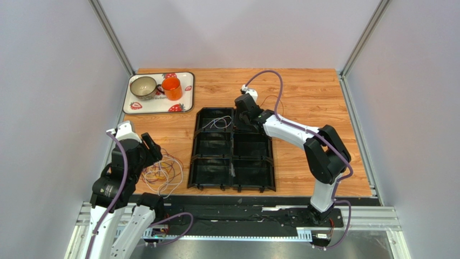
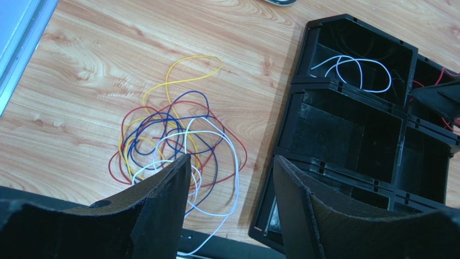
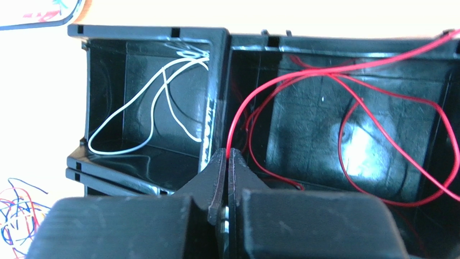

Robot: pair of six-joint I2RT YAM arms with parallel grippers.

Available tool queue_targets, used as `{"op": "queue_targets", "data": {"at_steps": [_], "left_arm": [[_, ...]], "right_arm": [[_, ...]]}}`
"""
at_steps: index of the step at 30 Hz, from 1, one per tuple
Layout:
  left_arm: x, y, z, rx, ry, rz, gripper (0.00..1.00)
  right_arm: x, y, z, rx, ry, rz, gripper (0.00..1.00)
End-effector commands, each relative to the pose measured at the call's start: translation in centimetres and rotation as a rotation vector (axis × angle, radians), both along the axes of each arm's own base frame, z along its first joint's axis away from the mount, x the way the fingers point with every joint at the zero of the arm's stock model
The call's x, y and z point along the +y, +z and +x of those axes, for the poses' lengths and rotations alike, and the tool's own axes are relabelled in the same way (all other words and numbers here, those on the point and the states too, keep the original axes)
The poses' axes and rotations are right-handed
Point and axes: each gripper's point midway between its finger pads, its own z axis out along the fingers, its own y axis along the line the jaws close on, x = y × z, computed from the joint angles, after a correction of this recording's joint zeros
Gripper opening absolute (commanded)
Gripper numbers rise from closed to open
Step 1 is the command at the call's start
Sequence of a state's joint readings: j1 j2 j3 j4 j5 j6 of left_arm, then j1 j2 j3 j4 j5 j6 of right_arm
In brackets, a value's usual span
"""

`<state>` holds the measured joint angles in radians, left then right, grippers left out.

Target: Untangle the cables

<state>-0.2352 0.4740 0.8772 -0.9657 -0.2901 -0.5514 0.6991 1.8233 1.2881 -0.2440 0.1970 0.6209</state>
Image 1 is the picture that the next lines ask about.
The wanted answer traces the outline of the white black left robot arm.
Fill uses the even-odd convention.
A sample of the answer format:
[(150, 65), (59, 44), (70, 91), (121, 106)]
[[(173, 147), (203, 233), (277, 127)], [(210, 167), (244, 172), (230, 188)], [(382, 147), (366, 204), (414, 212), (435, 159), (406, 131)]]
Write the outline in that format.
[(120, 131), (107, 134), (116, 146), (111, 162), (92, 186), (90, 224), (82, 258), (130, 258), (149, 225), (165, 216), (164, 199), (144, 193), (133, 207), (127, 225), (116, 235), (142, 171), (162, 160), (163, 155), (148, 133), (137, 139), (122, 137)]

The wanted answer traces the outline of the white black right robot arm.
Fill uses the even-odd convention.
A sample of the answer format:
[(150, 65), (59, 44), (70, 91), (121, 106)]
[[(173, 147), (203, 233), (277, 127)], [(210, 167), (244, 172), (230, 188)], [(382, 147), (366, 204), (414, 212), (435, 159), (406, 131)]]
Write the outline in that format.
[(304, 150), (315, 178), (314, 194), (308, 205), (313, 224), (329, 220), (338, 182), (351, 161), (350, 154), (334, 127), (310, 127), (288, 120), (272, 110), (263, 110), (246, 93), (235, 100), (236, 119), (245, 129), (278, 138)]

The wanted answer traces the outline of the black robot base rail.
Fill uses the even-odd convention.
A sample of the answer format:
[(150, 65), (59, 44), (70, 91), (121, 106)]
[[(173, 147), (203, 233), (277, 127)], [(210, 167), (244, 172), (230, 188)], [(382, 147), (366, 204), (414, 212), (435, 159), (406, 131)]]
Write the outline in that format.
[(326, 232), (347, 225), (334, 208), (322, 220), (313, 218), (309, 197), (280, 196), (171, 196), (157, 209), (155, 222), (169, 216), (168, 234), (187, 236), (295, 237), (298, 228)]

